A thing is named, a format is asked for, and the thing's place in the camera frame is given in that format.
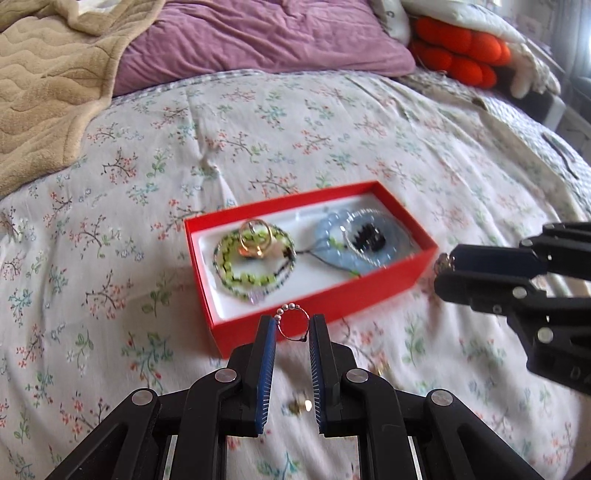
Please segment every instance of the orange stuffed toy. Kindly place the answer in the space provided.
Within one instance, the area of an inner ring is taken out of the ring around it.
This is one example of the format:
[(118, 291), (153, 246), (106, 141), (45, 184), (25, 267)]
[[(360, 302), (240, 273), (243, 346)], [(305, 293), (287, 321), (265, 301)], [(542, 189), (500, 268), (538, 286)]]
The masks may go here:
[(490, 33), (455, 27), (430, 17), (415, 23), (419, 39), (409, 45), (414, 57), (429, 70), (441, 70), (465, 85), (492, 88), (496, 73), (491, 68), (507, 65), (507, 44)]

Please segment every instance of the blue jade bangle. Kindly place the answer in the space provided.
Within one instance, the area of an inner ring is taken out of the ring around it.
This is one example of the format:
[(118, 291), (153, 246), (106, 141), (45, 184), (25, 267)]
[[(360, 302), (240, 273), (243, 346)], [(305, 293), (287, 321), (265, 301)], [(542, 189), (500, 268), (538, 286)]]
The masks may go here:
[(380, 210), (357, 210), (340, 229), (349, 250), (375, 268), (402, 260), (416, 250), (412, 237), (399, 221)]
[[(362, 251), (355, 246), (356, 237), (366, 225), (377, 228), (384, 237), (383, 245), (376, 252)], [(374, 209), (332, 212), (318, 223), (314, 233), (314, 253), (318, 257), (335, 267), (360, 275), (386, 267), (415, 250), (413, 240), (398, 221)]]

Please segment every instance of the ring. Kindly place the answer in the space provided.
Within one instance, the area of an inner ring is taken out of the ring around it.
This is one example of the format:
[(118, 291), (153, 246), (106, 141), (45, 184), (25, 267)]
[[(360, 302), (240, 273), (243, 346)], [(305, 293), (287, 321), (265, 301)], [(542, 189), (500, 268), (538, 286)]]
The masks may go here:
[[(263, 234), (262, 232), (257, 233), (254, 225), (262, 225), (266, 230), (266, 234)], [(238, 240), (240, 241), (238, 253), (243, 257), (264, 258), (269, 247), (272, 245), (274, 238), (269, 224), (263, 220), (255, 218), (247, 220), (240, 226), (238, 229)]]
[(446, 253), (440, 254), (433, 264), (433, 271), (435, 272), (435, 275), (439, 275), (441, 272), (446, 270), (453, 270), (453, 260), (453, 257)]
[[(304, 333), (304, 335), (301, 336), (300, 338), (296, 339), (296, 338), (288, 337), (281, 330), (281, 317), (285, 312), (287, 312), (287, 310), (299, 310), (306, 316), (306, 319), (308, 320), (308, 328), (306, 329), (306, 332)], [(279, 333), (282, 334), (284, 338), (291, 340), (292, 342), (305, 342), (307, 340), (308, 331), (310, 330), (310, 316), (302, 307), (300, 307), (299, 305), (296, 305), (295, 303), (289, 303), (289, 304), (286, 303), (285, 305), (281, 306), (281, 308), (277, 309), (277, 314), (275, 315), (274, 318), (275, 318), (275, 320), (277, 320), (277, 330), (279, 330)]]

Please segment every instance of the red box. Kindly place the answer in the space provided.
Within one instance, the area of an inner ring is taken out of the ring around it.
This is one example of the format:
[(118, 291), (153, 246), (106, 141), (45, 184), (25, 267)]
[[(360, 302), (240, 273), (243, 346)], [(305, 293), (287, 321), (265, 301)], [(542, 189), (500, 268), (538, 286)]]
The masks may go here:
[[(202, 275), (200, 274), (199, 262), (196, 258), (193, 239), (191, 237), (192, 234), (197, 231), (207, 230), (249, 218), (258, 218), (282, 210), (367, 193), (373, 194), (408, 229), (413, 236), (413, 240), (419, 246), (420, 251), (386, 268), (377, 269), (362, 277), (293, 300), (301, 305), (310, 315), (322, 313), (327, 322), (333, 322), (354, 312), (371, 307), (380, 301), (412, 287), (431, 263), (437, 252), (437, 244), (380, 182), (370, 181), (299, 193), (208, 213), (185, 220), (185, 231), (187, 242), (189, 243), (191, 261), (193, 263), (195, 282), (199, 289), (199, 296), (207, 324), (224, 358), (229, 357), (235, 347), (252, 342), (261, 315), (273, 314), (274, 312), (270, 311), (269, 308), (265, 308), (234, 320), (216, 323), (211, 311), (212, 298), (207, 291), (207, 285), (204, 286)], [(282, 329), (286, 335), (294, 337), (300, 336), (305, 331), (303, 324), (298, 325), (296, 322), (286, 322), (285, 325), (282, 325)]]

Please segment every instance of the black beads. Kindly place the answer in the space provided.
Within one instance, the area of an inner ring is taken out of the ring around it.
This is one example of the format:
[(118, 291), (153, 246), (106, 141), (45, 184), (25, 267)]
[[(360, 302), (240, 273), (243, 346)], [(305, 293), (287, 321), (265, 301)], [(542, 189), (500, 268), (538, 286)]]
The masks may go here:
[(386, 246), (386, 237), (373, 224), (365, 223), (353, 240), (353, 246), (362, 252), (371, 250), (372, 252), (379, 252)]

